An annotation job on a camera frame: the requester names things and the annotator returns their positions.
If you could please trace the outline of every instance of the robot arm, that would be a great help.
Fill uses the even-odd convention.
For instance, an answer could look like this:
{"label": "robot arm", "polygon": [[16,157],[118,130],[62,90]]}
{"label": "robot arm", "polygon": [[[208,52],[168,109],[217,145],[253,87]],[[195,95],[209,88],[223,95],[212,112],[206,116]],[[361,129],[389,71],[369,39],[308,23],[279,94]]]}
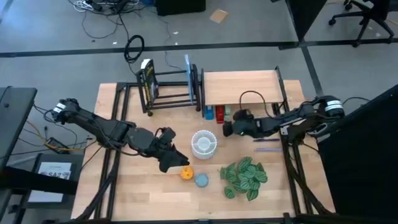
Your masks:
{"label": "robot arm", "polygon": [[[159,128],[158,131],[162,134],[157,137],[157,133],[154,135],[149,130],[137,128],[135,123],[104,119],[84,110],[79,107],[76,99],[60,100],[51,114],[54,122],[77,124],[93,134],[99,144],[107,149],[114,149],[128,156],[156,158],[162,172],[167,172],[169,167],[189,165],[188,158],[172,144],[175,132],[171,128]],[[126,144],[137,153],[122,151],[121,148]]]}
{"label": "robot arm", "polygon": [[249,110],[239,110],[234,116],[234,123],[225,122],[224,136],[231,134],[264,138],[278,132],[280,128],[288,127],[291,137],[313,131],[324,123],[331,123],[344,116],[341,101],[333,96],[321,96],[313,101],[306,101],[292,111],[276,117],[255,118]]}

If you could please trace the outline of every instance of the black panel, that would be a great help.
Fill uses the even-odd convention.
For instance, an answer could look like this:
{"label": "black panel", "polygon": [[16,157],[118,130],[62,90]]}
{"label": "black panel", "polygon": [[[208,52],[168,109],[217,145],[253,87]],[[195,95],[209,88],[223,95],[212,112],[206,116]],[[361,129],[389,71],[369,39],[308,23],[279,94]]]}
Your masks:
{"label": "black panel", "polygon": [[206,10],[206,0],[156,0],[157,14],[160,16]]}
{"label": "black panel", "polygon": [[33,105],[35,88],[0,88],[0,170],[2,170]]}
{"label": "black panel", "polygon": [[398,85],[331,128],[318,143],[340,215],[397,219]]}
{"label": "black panel", "polygon": [[299,42],[303,40],[326,2],[327,0],[286,0]]}

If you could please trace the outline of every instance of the blue pen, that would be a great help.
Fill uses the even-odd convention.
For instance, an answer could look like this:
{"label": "blue pen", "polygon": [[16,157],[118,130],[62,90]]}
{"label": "blue pen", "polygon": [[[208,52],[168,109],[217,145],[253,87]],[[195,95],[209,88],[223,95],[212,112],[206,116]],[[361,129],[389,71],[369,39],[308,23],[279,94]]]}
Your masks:
{"label": "blue pen", "polygon": [[255,139],[254,142],[280,141],[280,139]]}

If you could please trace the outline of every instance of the green plant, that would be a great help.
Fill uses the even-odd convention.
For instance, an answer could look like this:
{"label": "green plant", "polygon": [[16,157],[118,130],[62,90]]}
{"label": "green plant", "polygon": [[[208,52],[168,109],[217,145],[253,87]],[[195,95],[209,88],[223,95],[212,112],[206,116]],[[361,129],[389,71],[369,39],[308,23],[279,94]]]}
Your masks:
{"label": "green plant", "polygon": [[259,195],[260,183],[268,181],[267,173],[261,163],[251,164],[251,157],[244,157],[240,160],[237,167],[232,163],[227,168],[222,167],[220,177],[227,180],[229,186],[224,188],[224,194],[228,198],[235,198],[235,191],[246,194],[249,201],[254,200]]}

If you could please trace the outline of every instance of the black desk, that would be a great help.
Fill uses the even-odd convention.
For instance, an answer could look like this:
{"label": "black desk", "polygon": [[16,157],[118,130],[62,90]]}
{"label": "black desk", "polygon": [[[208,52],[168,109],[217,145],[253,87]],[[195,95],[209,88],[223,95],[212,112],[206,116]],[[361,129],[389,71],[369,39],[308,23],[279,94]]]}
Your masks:
{"label": "black desk", "polygon": [[7,166],[34,102],[35,88],[0,88],[0,219],[11,194],[27,195],[30,190],[43,190],[74,195],[77,181],[48,177]]}
{"label": "black desk", "polygon": [[3,170],[29,115],[35,88],[0,88],[0,170]]}

